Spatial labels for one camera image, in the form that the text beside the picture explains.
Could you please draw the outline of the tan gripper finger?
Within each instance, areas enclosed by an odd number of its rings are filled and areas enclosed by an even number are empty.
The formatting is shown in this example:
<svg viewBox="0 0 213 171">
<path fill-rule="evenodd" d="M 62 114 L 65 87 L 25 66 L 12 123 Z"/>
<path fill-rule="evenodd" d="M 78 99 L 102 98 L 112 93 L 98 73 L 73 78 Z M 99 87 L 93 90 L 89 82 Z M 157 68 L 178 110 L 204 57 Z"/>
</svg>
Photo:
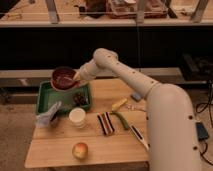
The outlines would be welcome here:
<svg viewBox="0 0 213 171">
<path fill-rule="evenodd" d="M 81 78 L 80 78 L 80 73 L 79 72 L 76 72 L 76 74 L 74 75 L 73 77 L 73 80 L 74 81 L 79 81 Z"/>
</svg>

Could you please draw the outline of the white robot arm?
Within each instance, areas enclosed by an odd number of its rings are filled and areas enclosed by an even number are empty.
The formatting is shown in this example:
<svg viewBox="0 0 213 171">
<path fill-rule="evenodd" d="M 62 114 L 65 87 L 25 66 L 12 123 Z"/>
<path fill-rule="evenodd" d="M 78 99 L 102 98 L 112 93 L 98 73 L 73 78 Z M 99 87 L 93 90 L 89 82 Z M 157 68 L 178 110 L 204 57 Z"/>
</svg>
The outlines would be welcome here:
<svg viewBox="0 0 213 171">
<path fill-rule="evenodd" d="M 112 71 L 146 100 L 150 171 L 202 171 L 193 105 L 188 93 L 174 84 L 160 83 L 118 61 L 118 55 L 99 48 L 74 76 L 93 80 Z"/>
</svg>

